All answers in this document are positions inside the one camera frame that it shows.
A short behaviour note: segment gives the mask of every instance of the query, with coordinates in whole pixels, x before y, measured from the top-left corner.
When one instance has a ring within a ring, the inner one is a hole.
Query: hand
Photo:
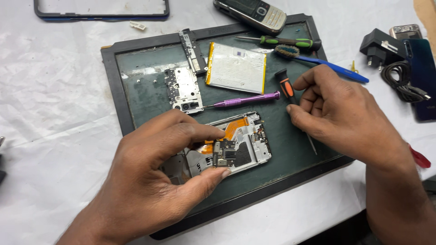
[[[231,171],[209,168],[176,186],[158,167],[192,143],[224,136],[176,109],[146,122],[121,140],[101,190],[57,244],[125,244],[180,221]]]
[[[346,82],[326,65],[301,75],[295,90],[304,90],[300,106],[286,109],[292,123],[332,149],[369,166],[390,168],[412,162],[407,143],[367,89]]]

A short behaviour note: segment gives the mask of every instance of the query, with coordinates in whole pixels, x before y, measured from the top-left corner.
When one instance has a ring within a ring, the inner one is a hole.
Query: phone back cover
[[[432,98],[415,104],[419,121],[436,120],[436,67],[430,43],[426,39],[404,39],[410,43],[406,60],[412,67],[411,84],[428,93]]]

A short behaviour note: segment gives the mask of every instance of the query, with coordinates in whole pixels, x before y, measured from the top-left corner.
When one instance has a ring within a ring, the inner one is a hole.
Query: blue brush
[[[301,61],[307,61],[314,64],[324,64],[328,65],[332,70],[334,70],[336,73],[341,74],[345,77],[348,77],[350,79],[359,81],[359,82],[369,82],[369,79],[359,75],[356,72],[352,72],[350,70],[347,70],[343,67],[340,67],[338,65],[332,64],[327,61],[323,61],[320,59],[314,59],[314,58],[308,58],[304,56],[300,56],[300,50],[297,47],[289,46],[289,45],[277,45],[275,49],[276,54],[279,54],[280,56],[287,58],[287,59],[296,59]]]

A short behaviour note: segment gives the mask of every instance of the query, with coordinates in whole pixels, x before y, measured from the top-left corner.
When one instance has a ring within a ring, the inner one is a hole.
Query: charging cable
[[[392,63],[383,69],[381,77],[389,86],[395,89],[404,102],[417,103],[431,99],[427,92],[410,85],[410,69],[410,64],[407,61]],[[398,74],[398,80],[392,77],[393,72]]]

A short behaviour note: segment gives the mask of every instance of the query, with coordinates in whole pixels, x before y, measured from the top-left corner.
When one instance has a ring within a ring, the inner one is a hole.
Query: wrist
[[[92,202],[73,220],[56,245],[120,245],[108,234],[107,222],[98,211],[93,210]]]
[[[392,143],[388,149],[375,149],[373,157],[365,161],[369,168],[383,172],[407,174],[416,172],[416,163],[404,140]]]

